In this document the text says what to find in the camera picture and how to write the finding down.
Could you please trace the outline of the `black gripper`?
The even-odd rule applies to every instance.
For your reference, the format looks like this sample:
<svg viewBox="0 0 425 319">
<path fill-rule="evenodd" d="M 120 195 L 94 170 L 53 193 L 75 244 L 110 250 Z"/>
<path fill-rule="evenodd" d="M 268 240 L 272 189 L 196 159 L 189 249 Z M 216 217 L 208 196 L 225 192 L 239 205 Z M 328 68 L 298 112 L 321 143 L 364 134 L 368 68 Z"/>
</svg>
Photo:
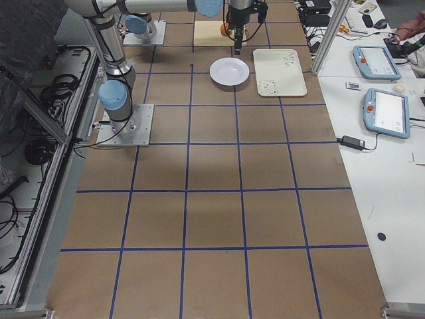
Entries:
<svg viewBox="0 0 425 319">
<path fill-rule="evenodd" d="M 234 29 L 234 54 L 240 55 L 244 36 L 244 26 L 250 20 L 253 0 L 230 0 L 229 27 Z"/>
</svg>

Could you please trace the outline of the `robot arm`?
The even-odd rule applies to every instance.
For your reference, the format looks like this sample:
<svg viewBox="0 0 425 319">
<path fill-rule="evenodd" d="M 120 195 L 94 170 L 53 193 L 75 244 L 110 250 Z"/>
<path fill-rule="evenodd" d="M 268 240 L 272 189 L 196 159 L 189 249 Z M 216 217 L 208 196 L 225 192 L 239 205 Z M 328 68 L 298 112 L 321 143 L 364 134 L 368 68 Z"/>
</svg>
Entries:
<svg viewBox="0 0 425 319">
<path fill-rule="evenodd" d="M 127 30 L 143 39 L 151 38 L 156 30 L 151 18 L 156 12 L 198 12 L 211 18 L 222 13 L 221 33 L 234 43 L 234 54 L 239 55 L 245 25 L 250 16 L 257 15 L 258 24 L 266 20 L 268 6 L 265 1 L 67 1 L 67 6 L 88 20 L 97 41 L 107 57 L 121 59 L 124 52 L 114 54 L 112 47 L 119 45 L 114 15 L 126 15 Z"/>
<path fill-rule="evenodd" d="M 135 70 L 126 60 L 114 17 L 116 11 L 127 13 L 125 2 L 102 5 L 99 1 L 67 1 L 66 4 L 84 19 L 102 57 L 107 81 L 100 86 L 98 98 L 109 116 L 113 133 L 119 136 L 136 133 L 140 119 L 134 114 L 131 96 Z"/>
</svg>

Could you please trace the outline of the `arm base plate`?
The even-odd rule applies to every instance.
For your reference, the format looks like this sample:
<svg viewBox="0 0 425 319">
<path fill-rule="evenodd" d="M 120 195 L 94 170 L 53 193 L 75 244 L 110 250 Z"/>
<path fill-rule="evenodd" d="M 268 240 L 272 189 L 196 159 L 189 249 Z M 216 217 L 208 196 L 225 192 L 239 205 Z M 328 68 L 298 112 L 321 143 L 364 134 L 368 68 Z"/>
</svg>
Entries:
<svg viewBox="0 0 425 319">
<path fill-rule="evenodd" d="M 166 21 L 145 22 L 137 17 L 126 19 L 127 31 L 124 36 L 124 46 L 155 46 L 163 45 L 165 40 Z"/>
<path fill-rule="evenodd" d="M 133 114 L 124 122 L 111 122 L 104 112 L 100 124 L 96 146 L 99 148 L 118 148 L 141 146 L 147 147 L 150 142 L 154 115 L 153 104 L 134 104 Z"/>
</svg>

